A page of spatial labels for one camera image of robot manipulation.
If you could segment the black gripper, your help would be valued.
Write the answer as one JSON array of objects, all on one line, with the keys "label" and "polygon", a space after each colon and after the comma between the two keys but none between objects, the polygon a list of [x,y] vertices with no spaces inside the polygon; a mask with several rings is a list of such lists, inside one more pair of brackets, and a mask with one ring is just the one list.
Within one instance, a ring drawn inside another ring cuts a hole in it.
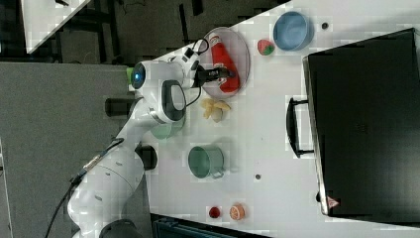
[{"label": "black gripper", "polygon": [[225,67],[217,67],[214,70],[198,67],[194,76],[194,86],[201,87],[205,83],[217,83],[218,85],[221,85],[227,81],[227,77],[235,76],[236,73],[234,71],[231,71]]}]

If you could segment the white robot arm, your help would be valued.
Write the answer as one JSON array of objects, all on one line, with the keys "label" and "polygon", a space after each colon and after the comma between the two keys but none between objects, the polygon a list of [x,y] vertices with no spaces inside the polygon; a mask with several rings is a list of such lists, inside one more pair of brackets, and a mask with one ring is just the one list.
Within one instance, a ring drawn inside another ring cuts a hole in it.
[{"label": "white robot arm", "polygon": [[223,67],[204,69],[197,56],[171,61],[145,60],[132,71],[136,102],[116,142],[77,174],[67,213],[78,231],[71,238],[142,238],[124,207],[142,181],[144,159],[136,152],[146,133],[184,118],[184,90],[234,73]]}]

